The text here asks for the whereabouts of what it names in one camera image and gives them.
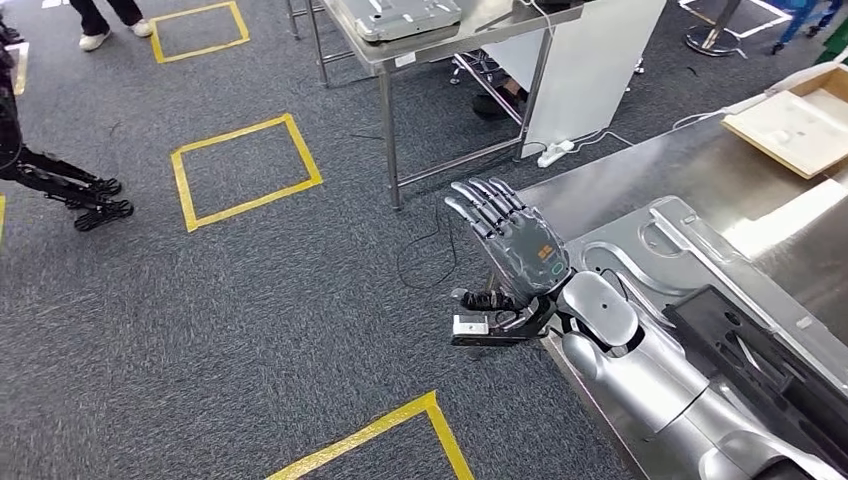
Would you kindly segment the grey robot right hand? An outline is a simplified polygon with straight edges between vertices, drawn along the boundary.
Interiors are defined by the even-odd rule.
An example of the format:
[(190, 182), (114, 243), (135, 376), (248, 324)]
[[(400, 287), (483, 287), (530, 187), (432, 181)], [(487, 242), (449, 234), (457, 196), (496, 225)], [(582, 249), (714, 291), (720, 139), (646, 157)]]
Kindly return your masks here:
[(536, 208), (495, 177), (455, 181), (451, 188), (459, 196), (447, 196), (444, 203), (468, 223), (500, 278), (495, 288), (456, 289), (453, 296), (463, 308), (518, 312), (561, 289), (571, 274), (569, 254)]

